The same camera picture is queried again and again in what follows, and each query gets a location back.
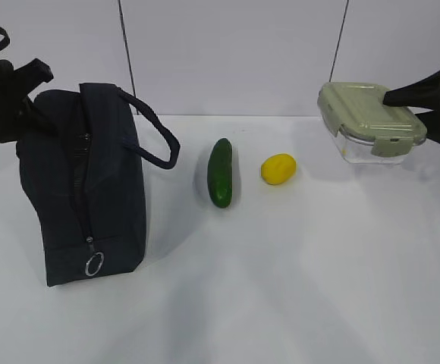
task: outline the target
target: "white surface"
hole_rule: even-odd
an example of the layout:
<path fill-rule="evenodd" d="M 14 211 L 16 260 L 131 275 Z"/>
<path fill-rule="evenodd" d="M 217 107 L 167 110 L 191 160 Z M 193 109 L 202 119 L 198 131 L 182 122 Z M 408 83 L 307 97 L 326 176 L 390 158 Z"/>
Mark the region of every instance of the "white surface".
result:
<path fill-rule="evenodd" d="M 39 58 L 52 68 L 55 79 L 38 92 L 82 82 L 131 88 L 115 0 L 0 0 L 0 26 L 11 38 L 0 59 L 18 68 Z"/>
<path fill-rule="evenodd" d="M 342 0 L 122 0 L 137 94 L 169 115 L 318 115 Z"/>
<path fill-rule="evenodd" d="M 440 0 L 350 0 L 334 81 L 406 86 L 440 70 Z"/>
<path fill-rule="evenodd" d="M 146 261 L 51 289 L 14 148 L 0 146 L 0 363 L 440 362 L 440 146 L 356 167 L 318 118 L 162 120 L 182 150 L 172 171 L 144 162 Z M 237 155 L 224 211 L 205 181 L 220 137 Z M 300 170 L 270 187 L 259 166 L 280 152 Z"/>

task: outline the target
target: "food container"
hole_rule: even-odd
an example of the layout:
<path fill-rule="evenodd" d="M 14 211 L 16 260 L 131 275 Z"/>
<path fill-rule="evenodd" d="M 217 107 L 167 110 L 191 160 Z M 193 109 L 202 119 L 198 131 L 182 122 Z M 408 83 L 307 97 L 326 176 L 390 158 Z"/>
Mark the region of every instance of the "food container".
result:
<path fill-rule="evenodd" d="M 350 163 L 398 164 L 426 140 L 426 127 L 408 108 L 382 104 L 387 87 L 326 83 L 319 92 L 323 120 Z"/>

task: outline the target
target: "black cable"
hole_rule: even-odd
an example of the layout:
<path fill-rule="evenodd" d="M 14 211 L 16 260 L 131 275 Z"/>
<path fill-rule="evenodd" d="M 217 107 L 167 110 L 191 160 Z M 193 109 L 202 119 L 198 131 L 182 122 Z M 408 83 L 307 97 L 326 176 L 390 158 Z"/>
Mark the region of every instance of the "black cable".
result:
<path fill-rule="evenodd" d="M 332 81 L 333 72 L 335 71 L 336 58 L 338 57 L 338 50 L 340 49 L 341 34 L 343 34 L 344 21 L 347 19 L 347 12 L 348 12 L 348 5 L 349 4 L 350 4 L 350 0 L 347 0 L 347 4 L 344 6 L 344 14 L 343 14 L 343 20 L 341 22 L 340 34 L 338 35 L 338 43 L 336 44 L 335 57 L 333 58 L 332 71 L 329 74 L 329 82 Z"/>

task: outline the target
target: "zipper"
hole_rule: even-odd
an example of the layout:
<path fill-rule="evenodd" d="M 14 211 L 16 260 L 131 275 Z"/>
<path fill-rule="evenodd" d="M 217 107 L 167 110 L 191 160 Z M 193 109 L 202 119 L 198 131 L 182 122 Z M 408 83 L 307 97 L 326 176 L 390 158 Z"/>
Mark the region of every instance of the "zipper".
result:
<path fill-rule="evenodd" d="M 78 134 L 74 137 L 74 202 L 83 238 L 89 245 L 90 252 L 94 253 L 93 232 L 85 194 L 85 181 L 88 171 L 91 142 L 92 136 L 89 133 Z"/>

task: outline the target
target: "metal ring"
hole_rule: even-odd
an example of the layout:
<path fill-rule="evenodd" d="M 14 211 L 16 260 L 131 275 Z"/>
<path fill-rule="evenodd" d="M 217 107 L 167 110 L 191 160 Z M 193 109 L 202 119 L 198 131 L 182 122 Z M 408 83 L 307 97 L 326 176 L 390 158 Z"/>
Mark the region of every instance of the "metal ring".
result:
<path fill-rule="evenodd" d="M 94 259 L 96 256 L 100 257 L 99 265 L 97 265 L 97 269 L 96 269 L 94 272 L 90 273 L 90 272 L 89 272 L 90 263 L 93 261 L 93 259 Z M 99 273 L 99 270 L 100 270 L 100 268 L 102 267 L 102 264 L 104 264 L 104 253 L 102 253 L 102 252 L 94 253 L 94 254 L 90 257 L 90 259 L 87 260 L 87 262 L 86 262 L 86 264 L 85 264 L 85 275 L 86 275 L 87 277 L 93 277 L 94 275 L 96 275 L 97 273 Z"/>

